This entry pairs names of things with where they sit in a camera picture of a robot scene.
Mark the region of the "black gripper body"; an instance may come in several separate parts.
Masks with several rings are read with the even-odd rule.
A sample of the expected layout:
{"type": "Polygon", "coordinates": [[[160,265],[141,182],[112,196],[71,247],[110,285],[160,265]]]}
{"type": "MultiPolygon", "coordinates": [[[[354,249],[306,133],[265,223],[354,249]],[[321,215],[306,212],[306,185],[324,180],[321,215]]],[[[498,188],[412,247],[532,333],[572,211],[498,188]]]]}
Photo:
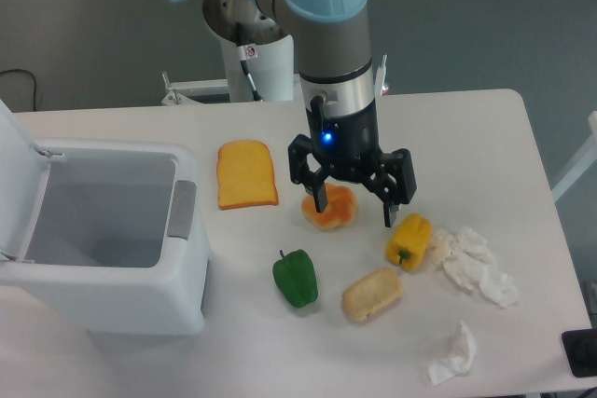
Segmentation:
{"type": "Polygon", "coordinates": [[[379,147],[376,104],[342,117],[328,117],[322,95],[310,101],[307,113],[313,156],[327,177],[363,185],[361,157],[379,147]]]}

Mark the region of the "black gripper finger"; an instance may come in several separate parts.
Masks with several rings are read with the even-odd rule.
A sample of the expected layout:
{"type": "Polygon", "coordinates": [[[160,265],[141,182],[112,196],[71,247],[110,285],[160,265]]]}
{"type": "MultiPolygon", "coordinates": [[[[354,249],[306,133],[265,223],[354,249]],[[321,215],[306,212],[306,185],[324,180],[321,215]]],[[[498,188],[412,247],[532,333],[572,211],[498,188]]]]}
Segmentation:
{"type": "Polygon", "coordinates": [[[315,210],[323,213],[328,204],[325,187],[328,171],[319,168],[313,172],[308,162],[309,155],[313,155],[311,139],[303,134],[297,135],[288,146],[290,179],[293,184],[305,187],[306,192],[313,198],[315,210]]]}
{"type": "Polygon", "coordinates": [[[378,149],[366,153],[361,162],[363,185],[382,202],[384,225],[391,227],[400,206],[410,204],[416,192],[411,153],[406,148],[392,153],[378,149]]]}

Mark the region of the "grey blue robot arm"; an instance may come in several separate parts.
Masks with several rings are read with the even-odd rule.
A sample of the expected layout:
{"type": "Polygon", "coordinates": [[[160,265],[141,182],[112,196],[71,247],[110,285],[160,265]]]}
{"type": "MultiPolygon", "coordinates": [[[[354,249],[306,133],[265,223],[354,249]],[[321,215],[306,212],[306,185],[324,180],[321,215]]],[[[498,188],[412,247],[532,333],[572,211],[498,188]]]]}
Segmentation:
{"type": "Polygon", "coordinates": [[[379,145],[376,102],[385,70],[372,64],[368,0],[248,1],[294,41],[310,132],[288,148],[291,180],[318,212],[327,206],[327,179],[362,185],[382,201],[384,223],[392,225],[416,181],[408,150],[386,153],[379,145]]]}

